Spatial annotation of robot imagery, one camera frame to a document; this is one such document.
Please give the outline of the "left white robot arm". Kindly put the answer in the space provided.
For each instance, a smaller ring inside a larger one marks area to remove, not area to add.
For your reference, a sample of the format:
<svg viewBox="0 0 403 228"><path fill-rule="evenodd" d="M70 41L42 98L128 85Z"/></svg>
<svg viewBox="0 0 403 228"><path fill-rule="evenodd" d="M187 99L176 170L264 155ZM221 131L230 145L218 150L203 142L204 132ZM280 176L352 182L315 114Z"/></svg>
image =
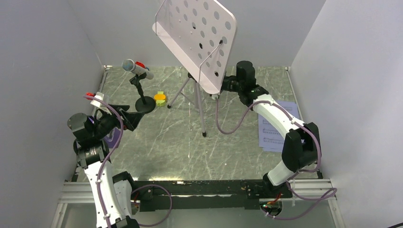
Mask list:
<svg viewBox="0 0 403 228"><path fill-rule="evenodd" d="M67 126L75 136L73 149L77 163L87 176L96 207L96 227L137 228L133 218L131 198L137 187L128 172L112 175L105 137L115 128L133 131L144 116L143 112L129 112L127 105L113 105L114 113L102 111L99 119L77 113Z"/></svg>

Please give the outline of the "lilac tripod music stand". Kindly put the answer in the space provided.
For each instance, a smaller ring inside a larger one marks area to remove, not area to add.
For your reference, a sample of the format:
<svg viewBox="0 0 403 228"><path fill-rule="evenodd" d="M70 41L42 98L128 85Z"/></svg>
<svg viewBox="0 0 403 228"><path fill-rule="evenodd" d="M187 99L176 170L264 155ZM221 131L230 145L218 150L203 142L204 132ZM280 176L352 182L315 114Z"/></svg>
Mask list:
<svg viewBox="0 0 403 228"><path fill-rule="evenodd" d="M194 79L206 136L201 91L217 94L237 33L235 16L217 0L164 0L153 31Z"/></svg>

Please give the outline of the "purple metronome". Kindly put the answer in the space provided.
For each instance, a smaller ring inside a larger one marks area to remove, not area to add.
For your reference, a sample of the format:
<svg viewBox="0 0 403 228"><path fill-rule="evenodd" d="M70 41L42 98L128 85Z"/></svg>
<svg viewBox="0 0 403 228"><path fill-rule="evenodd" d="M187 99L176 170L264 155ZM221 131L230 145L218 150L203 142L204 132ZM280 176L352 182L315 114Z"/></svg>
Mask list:
<svg viewBox="0 0 403 228"><path fill-rule="evenodd" d="M104 137L104 141L106 142L109 149L112 149L116 144L116 148L119 147L120 140L119 135L121 134L121 130L119 128L114 128L109 134Z"/></svg>

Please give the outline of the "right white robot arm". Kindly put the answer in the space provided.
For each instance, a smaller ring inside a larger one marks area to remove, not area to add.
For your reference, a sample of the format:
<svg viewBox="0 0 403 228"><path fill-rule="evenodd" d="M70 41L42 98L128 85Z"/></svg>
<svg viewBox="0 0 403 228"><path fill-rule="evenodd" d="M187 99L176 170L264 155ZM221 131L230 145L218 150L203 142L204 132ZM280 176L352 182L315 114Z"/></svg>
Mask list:
<svg viewBox="0 0 403 228"><path fill-rule="evenodd" d="M275 197L281 185L300 172L316 172L321 163L319 129L315 123L305 123L282 107L269 92L257 84L255 68L250 61L236 64L236 74L225 76L221 89L236 92L240 101L268 121L282 136L281 161L263 176L262 191ZM315 163L314 169L307 166Z"/></svg>

